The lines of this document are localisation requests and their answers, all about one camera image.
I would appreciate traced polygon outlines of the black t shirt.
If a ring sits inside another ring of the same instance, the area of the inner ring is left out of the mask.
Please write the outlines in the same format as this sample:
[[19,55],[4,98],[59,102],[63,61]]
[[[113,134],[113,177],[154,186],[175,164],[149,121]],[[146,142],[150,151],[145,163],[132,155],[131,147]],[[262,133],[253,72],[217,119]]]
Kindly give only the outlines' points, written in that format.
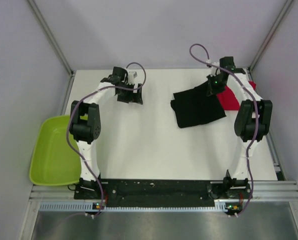
[[179,128],[206,125],[226,117],[216,95],[207,95],[208,83],[176,92],[170,101]]

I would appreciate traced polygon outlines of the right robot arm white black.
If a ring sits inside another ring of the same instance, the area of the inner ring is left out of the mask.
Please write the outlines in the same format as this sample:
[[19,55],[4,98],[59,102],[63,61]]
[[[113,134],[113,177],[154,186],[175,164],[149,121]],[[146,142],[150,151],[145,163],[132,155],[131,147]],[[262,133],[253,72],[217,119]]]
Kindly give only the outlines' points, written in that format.
[[241,190],[248,192],[251,189],[250,159],[256,146],[269,133],[273,103],[256,93],[247,73],[235,66],[233,57],[223,57],[219,62],[208,60],[207,67],[210,69],[207,95],[217,95],[229,89],[239,106],[233,124],[236,149],[222,183],[223,194],[234,198]]

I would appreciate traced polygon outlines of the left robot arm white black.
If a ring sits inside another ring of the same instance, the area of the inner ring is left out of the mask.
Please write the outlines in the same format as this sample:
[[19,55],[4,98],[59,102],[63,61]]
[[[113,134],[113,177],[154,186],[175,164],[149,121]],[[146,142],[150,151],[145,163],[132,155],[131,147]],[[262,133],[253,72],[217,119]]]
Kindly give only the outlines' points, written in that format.
[[80,159],[81,173],[76,191],[86,195],[88,199],[104,196],[96,150],[96,140],[102,130],[100,106],[113,97],[117,97],[117,101],[122,103],[142,105],[142,87],[147,80],[145,70],[143,74],[143,82],[135,83],[138,75],[136,71],[115,66],[112,73],[103,78],[93,92],[71,103],[66,140]]

